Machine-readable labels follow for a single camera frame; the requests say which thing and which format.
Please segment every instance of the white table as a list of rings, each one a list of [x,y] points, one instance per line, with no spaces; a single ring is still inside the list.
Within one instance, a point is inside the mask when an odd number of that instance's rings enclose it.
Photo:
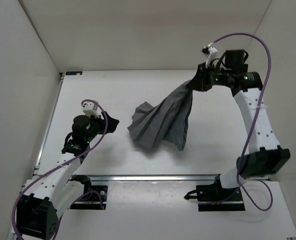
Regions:
[[[141,70],[84,71],[82,75],[65,76],[39,173],[50,170],[57,162],[73,118],[83,114],[80,103],[84,99],[97,100],[120,124],[87,156],[80,174],[208,175],[232,168],[241,154],[246,130],[226,87],[194,92],[184,151],[164,143],[156,153],[144,154],[129,137],[127,126],[139,104],[159,104],[194,75],[195,70]]]
[[[268,212],[255,209],[245,194],[246,211],[240,212],[198,212],[196,200],[183,199],[195,189],[196,179],[211,179],[209,175],[229,170],[240,156],[246,131],[229,89],[214,87],[209,92],[194,92],[184,151],[163,144],[156,153],[146,154],[133,145],[127,126],[135,107],[144,101],[159,104],[194,74],[194,70],[145,70],[84,71],[82,75],[65,76],[39,174],[57,162],[73,118],[83,114],[83,99],[97,100],[120,124],[77,171],[95,180],[111,180],[107,209],[66,211],[57,240],[296,238],[279,182],[267,182],[274,195]],[[261,183],[250,182],[246,188],[259,206],[268,206],[269,195]]]

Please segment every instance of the white wall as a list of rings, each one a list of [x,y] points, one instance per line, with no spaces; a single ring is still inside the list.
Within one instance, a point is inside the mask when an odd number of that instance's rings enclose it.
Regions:
[[[61,72],[195,69],[200,49],[254,33],[270,0],[21,0]],[[246,48],[237,37],[217,46]]]
[[[0,0],[0,240],[32,175],[59,73],[16,0]]]
[[[264,98],[281,146],[291,152],[291,159],[277,178],[296,224],[296,0],[273,0],[256,34],[268,44],[272,55]],[[253,40],[249,53],[250,70],[259,71],[263,78],[264,50]]]

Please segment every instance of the black bracket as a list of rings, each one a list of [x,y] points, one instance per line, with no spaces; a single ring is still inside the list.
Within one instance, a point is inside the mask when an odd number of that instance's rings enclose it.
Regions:
[[[244,179],[255,176],[265,176],[277,173],[280,168],[289,160],[289,149],[282,149],[280,146],[274,150],[266,150],[264,147],[260,151],[245,155],[241,162],[240,176]]]
[[[57,210],[49,198],[23,195],[17,208],[17,227],[21,234],[50,240],[59,227]]]
[[[108,196],[108,186],[92,185],[90,186],[90,191],[97,191],[100,194],[103,202],[103,209],[101,209],[100,203],[98,203],[100,201],[99,197],[95,193],[92,193],[91,195],[81,199],[79,202],[72,204],[70,209],[105,210],[107,207],[107,204],[105,202],[107,201],[107,196]]]
[[[80,182],[81,184],[83,184],[84,185],[84,191],[83,191],[84,194],[91,190],[91,179],[88,176],[72,175],[70,181],[76,181],[76,182]]]
[[[66,75],[82,75],[82,71],[67,71]]]
[[[211,185],[197,185],[197,199],[199,212],[227,212],[245,211],[240,189],[230,188],[218,190]],[[210,202],[220,202],[217,204],[205,204]]]

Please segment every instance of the gray cloth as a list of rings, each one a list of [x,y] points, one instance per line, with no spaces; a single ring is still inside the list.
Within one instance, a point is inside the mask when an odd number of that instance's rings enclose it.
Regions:
[[[135,109],[128,127],[131,139],[145,150],[159,147],[162,140],[184,149],[188,131],[188,117],[192,107],[192,90],[187,81],[176,88],[158,106],[144,102]]]

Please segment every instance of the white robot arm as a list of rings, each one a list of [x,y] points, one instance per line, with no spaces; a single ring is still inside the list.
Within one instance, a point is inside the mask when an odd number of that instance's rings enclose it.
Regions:
[[[263,84],[257,72],[248,72],[248,65],[245,64],[248,53],[243,49],[225,51],[221,58],[216,58],[218,62],[214,65],[214,56],[217,50],[212,46],[212,43],[204,47],[202,52],[207,57],[207,61],[198,65],[197,73],[187,87],[200,92],[206,92],[214,85],[230,88],[241,111],[248,134],[255,119],[255,113],[259,109],[258,118],[248,144],[249,154],[239,157],[236,166],[228,172],[218,175],[214,184],[202,185],[185,196],[187,200],[202,198],[211,205],[212,203],[222,203],[225,199],[233,196],[240,184],[243,184],[247,178],[277,173],[290,158],[290,152],[288,149],[282,149],[275,137],[263,99],[258,102]],[[191,196],[192,193],[198,195],[200,189],[202,189],[202,197]]]
[[[62,154],[54,166],[61,167],[31,186],[20,198],[17,205],[17,228],[21,234],[50,240],[65,210],[80,196],[91,191],[88,177],[74,175],[86,154],[68,164],[66,162],[90,149],[94,137],[104,133],[106,121],[106,133],[113,133],[119,121],[106,112],[104,116],[107,119],[102,119],[92,102],[83,105],[83,112],[85,115],[74,118],[72,132],[67,135]]]

